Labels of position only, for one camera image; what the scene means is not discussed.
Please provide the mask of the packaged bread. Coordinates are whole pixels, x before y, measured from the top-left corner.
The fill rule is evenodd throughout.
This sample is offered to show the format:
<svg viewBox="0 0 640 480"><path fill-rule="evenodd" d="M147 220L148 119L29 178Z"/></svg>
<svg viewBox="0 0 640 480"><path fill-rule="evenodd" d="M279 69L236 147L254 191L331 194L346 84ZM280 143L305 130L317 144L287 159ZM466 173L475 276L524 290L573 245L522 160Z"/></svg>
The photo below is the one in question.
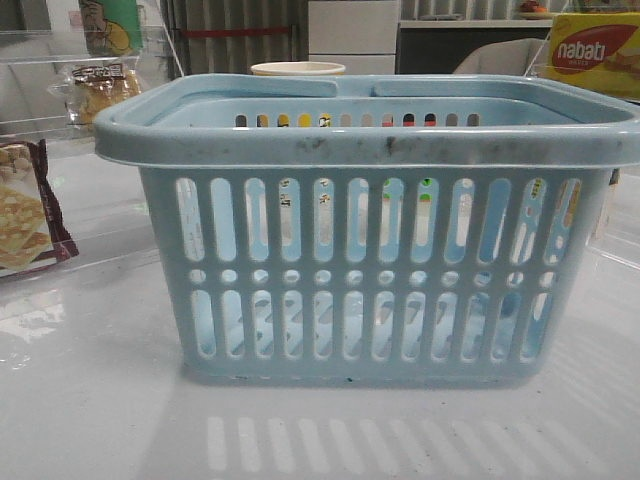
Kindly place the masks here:
<svg viewBox="0 0 640 480"><path fill-rule="evenodd" d="M136 71L123 62L67 67L47 87L52 96L63 101L69 124L88 129L93 128L101 111L142 90Z"/></svg>

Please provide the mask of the light blue plastic basket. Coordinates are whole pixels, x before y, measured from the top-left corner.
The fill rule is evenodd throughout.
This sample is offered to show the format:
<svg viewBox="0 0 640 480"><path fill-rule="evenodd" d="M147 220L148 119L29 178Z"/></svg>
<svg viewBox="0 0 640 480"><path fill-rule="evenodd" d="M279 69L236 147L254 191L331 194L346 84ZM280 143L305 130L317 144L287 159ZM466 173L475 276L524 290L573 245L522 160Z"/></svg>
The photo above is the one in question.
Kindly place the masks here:
<svg viewBox="0 0 640 480"><path fill-rule="evenodd" d="M215 377L536 374L639 109L540 78L187 76L101 111L184 361Z"/></svg>

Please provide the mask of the cream paper cup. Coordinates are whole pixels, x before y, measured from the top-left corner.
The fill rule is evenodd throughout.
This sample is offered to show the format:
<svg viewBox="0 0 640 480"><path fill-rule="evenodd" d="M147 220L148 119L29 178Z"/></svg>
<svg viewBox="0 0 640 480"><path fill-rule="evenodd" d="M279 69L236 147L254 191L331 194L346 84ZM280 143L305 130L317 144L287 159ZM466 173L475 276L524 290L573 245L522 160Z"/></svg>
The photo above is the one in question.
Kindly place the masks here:
<svg viewBox="0 0 640 480"><path fill-rule="evenodd" d="M335 76L343 75L346 67L331 62L289 61L255 64L250 71L258 76Z"/></svg>

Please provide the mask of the white drawer cabinet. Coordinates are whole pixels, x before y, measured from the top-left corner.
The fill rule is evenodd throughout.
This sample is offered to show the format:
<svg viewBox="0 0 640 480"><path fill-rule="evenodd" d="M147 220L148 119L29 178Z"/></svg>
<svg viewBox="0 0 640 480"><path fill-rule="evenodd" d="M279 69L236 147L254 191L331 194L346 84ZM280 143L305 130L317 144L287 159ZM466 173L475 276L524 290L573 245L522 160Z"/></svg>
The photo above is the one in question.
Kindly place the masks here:
<svg viewBox="0 0 640 480"><path fill-rule="evenodd" d="M348 74L393 74L399 19L398 1L311 1L308 59Z"/></svg>

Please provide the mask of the clear acrylic shelf left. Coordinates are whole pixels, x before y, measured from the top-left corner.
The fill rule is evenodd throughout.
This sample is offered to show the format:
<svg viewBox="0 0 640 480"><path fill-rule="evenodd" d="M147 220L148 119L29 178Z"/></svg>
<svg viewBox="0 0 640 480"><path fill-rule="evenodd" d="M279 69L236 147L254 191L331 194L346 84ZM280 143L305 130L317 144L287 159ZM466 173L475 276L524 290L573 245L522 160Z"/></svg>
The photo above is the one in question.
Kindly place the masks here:
<svg viewBox="0 0 640 480"><path fill-rule="evenodd" d="M85 163L83 155L94 149L94 125L92 129L70 125L63 101L52 96L47 87L67 67L115 62L136 71L142 92L168 83L179 74L180 66L166 28L144 26L141 31L142 49L124 56L91 55L81 33L2 33L1 145L44 140L51 187L53 159L74 158L73 170L78 172Z"/></svg>

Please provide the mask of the clear acrylic shelf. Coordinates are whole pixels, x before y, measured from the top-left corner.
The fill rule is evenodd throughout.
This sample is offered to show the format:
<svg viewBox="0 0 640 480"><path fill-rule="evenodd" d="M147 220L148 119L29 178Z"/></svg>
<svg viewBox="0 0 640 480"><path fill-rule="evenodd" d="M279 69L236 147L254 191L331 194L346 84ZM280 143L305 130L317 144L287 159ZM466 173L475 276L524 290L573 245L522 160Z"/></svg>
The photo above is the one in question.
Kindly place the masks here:
<svg viewBox="0 0 640 480"><path fill-rule="evenodd" d="M631 13L639 14L637 1L565 1L554 15L565 13ZM540 77L538 67L546 63L536 63L528 76ZM634 106L637 101L626 100ZM614 171L609 192L602 209L600 220L590 239L590 246L605 257L621 263L639 264L639 168L628 167Z"/></svg>
<svg viewBox="0 0 640 480"><path fill-rule="evenodd" d="M51 187L53 159L74 158L73 170L78 172L85 163L83 155L94 149L94 125L92 129L70 125L63 101L52 96L47 87L67 67L115 62L136 71L142 92L168 83L179 74L180 66L166 28L144 26L141 31L142 49L124 56L91 55L81 33L2 33L1 145L44 140Z"/></svg>

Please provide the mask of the beige chair back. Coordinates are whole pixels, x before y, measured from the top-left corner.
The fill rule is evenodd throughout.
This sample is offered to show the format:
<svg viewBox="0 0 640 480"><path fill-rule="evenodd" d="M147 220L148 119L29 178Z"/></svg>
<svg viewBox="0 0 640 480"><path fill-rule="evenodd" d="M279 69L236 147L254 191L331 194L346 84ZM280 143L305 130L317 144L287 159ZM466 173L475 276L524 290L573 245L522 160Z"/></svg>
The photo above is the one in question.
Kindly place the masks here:
<svg viewBox="0 0 640 480"><path fill-rule="evenodd" d="M548 41L524 38L484 45L470 53L454 74L525 76L546 58Z"/></svg>

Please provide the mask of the brown cracker snack package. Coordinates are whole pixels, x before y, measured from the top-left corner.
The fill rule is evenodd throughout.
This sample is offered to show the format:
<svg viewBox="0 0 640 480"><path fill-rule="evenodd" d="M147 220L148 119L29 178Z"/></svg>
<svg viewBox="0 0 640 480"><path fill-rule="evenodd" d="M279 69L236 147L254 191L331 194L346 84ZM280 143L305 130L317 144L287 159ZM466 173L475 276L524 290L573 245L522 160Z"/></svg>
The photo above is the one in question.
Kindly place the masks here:
<svg viewBox="0 0 640 480"><path fill-rule="evenodd" d="M41 271L79 255L48 179L46 142L1 145L1 276Z"/></svg>

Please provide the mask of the green cartoon snack package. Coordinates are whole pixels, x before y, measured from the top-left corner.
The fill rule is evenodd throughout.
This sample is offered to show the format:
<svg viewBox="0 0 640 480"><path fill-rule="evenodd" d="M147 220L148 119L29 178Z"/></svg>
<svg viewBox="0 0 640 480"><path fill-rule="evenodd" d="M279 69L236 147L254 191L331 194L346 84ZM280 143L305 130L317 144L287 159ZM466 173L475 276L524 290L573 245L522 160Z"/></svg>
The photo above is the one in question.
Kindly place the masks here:
<svg viewBox="0 0 640 480"><path fill-rule="evenodd" d="M138 5L130 0L80 0L87 49L94 56L124 56L142 49Z"/></svg>

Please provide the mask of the yellow nabati wafer box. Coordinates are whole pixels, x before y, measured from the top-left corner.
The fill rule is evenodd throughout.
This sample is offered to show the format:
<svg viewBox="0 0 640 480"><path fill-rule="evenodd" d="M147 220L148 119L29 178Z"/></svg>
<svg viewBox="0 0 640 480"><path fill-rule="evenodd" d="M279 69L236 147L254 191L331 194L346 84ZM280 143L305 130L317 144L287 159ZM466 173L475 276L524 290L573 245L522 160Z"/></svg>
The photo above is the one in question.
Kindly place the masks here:
<svg viewBox="0 0 640 480"><path fill-rule="evenodd" d="M542 78L639 99L639 14L565 13L550 30Z"/></svg>

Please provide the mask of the clear acrylic shelf right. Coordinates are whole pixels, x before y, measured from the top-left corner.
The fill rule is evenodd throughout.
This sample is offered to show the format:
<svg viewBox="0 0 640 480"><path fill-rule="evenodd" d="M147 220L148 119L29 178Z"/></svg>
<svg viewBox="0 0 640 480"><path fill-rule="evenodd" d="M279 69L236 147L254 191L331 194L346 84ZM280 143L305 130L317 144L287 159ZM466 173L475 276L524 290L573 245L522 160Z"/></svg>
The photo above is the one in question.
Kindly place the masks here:
<svg viewBox="0 0 640 480"><path fill-rule="evenodd" d="M565 13L631 13L639 14L637 1L565 1L554 15ZM540 77L538 67L546 63L536 63L528 76ZM626 100L634 106L637 101ZM605 257L621 263L639 264L639 168L628 167L614 171L609 192L602 209L600 220L590 239L590 246Z"/></svg>

